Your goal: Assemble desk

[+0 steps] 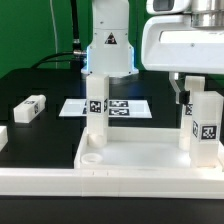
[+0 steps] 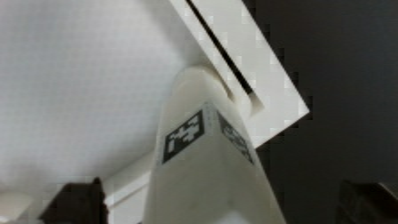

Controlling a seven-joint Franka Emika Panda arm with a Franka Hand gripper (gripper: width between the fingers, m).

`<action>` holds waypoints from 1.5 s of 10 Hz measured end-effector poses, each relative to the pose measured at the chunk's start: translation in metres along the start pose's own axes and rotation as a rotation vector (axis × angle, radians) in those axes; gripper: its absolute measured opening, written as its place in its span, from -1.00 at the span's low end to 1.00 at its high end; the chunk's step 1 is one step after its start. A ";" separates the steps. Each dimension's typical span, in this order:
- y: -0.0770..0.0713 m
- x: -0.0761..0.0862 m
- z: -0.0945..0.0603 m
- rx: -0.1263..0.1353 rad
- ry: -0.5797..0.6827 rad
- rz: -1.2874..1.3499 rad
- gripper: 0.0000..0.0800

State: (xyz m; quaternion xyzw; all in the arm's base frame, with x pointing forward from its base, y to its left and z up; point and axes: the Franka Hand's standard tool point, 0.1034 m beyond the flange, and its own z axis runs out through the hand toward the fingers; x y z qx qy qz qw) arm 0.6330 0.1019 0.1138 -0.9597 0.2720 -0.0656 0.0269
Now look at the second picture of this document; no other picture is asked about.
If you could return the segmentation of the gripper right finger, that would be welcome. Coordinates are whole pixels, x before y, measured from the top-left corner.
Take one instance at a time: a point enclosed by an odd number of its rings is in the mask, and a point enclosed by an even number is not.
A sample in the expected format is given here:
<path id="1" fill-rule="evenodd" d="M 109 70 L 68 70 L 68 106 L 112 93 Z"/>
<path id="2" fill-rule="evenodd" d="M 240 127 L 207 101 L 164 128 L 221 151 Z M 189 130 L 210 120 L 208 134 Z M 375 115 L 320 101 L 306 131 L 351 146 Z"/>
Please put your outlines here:
<path id="1" fill-rule="evenodd" d="M 398 183 L 342 181 L 335 224 L 398 224 Z"/>

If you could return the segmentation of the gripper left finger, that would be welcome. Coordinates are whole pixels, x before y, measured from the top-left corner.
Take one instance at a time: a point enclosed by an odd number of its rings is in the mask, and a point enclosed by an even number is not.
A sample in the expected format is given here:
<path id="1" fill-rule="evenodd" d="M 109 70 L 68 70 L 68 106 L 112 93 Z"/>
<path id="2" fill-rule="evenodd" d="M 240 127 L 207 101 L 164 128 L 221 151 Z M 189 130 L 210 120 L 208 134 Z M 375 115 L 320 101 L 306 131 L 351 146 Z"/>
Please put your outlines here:
<path id="1" fill-rule="evenodd" d="M 109 224 L 109 209 L 100 178 L 68 183 L 56 195 L 40 220 L 45 224 Z"/>

